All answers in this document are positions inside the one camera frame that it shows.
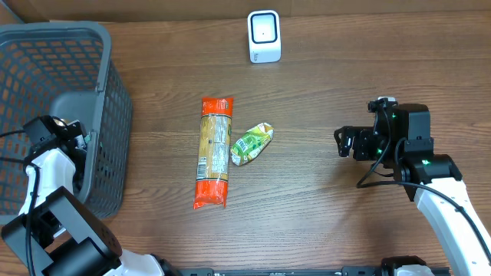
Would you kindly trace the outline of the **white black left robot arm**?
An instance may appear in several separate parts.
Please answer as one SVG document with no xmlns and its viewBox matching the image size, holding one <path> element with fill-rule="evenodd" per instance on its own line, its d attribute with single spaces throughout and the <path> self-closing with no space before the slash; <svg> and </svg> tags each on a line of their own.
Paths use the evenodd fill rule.
<svg viewBox="0 0 491 276">
<path fill-rule="evenodd" d="M 122 249 L 111 230 L 74 196 L 73 178 L 86 145 L 79 122 L 37 117 L 21 131 L 32 141 L 21 160 L 25 203 L 2 227 L 2 240 L 31 275 L 179 276 L 168 261 Z"/>
</svg>

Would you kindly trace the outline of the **green yellow snack packet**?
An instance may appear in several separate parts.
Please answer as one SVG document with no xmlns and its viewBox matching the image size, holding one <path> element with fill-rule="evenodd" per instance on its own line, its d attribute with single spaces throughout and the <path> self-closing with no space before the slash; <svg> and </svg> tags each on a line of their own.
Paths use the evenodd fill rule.
<svg viewBox="0 0 491 276">
<path fill-rule="evenodd" d="M 237 166 L 253 161 L 272 141 L 274 128 L 269 123 L 260 123 L 247 130 L 230 150 L 232 162 Z"/>
</svg>

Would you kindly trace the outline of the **white tube with gold cap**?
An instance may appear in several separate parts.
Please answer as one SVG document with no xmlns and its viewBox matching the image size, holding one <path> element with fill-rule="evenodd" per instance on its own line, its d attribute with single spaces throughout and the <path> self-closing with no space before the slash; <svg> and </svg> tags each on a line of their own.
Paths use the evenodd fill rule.
<svg viewBox="0 0 491 276">
<path fill-rule="evenodd" d="M 65 129 L 67 129 L 67 128 L 68 128 L 68 124 L 67 124 L 67 123 L 66 123 L 64 120 L 62 120 L 62 119 L 60 119 L 60 118 L 58 118 L 58 117 L 52 117 L 52 120 L 53 120 L 53 121 L 54 121 L 54 122 L 55 122 L 55 123 L 56 123 L 58 126 L 63 127 L 63 128 L 65 128 Z"/>
</svg>

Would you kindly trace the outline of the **orange noodle packet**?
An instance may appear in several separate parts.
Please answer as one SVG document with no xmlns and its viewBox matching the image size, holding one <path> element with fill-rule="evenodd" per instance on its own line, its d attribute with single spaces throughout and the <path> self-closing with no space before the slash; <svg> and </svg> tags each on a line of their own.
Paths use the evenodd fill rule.
<svg viewBox="0 0 491 276">
<path fill-rule="evenodd" d="M 226 205 L 233 101 L 231 97 L 202 99 L 194 209 Z"/>
</svg>

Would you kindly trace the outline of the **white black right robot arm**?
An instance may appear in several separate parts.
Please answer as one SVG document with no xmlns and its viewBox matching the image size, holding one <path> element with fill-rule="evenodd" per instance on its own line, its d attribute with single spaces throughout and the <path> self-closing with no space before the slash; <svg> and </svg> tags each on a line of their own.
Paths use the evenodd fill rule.
<svg viewBox="0 0 491 276">
<path fill-rule="evenodd" d="M 339 156 L 372 163 L 357 188 L 404 187 L 430 223 L 453 273 L 488 275 L 490 235 L 455 162 L 434 152 L 428 107 L 382 97 L 367 109 L 374 114 L 373 126 L 343 126 L 334 132 Z"/>
</svg>

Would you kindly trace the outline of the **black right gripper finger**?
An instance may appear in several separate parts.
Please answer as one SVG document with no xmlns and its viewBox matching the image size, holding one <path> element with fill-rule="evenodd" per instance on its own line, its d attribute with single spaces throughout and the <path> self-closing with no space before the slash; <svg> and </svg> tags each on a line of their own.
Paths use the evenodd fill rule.
<svg viewBox="0 0 491 276">
<path fill-rule="evenodd" d="M 351 138 L 353 136 L 352 126 L 343 126 L 336 131 L 334 131 L 334 138 L 336 140 L 343 140 Z"/>
<path fill-rule="evenodd" d="M 336 137 L 335 138 L 338 154 L 340 157 L 347 157 L 350 154 L 351 150 L 351 138 L 350 137 Z"/>
</svg>

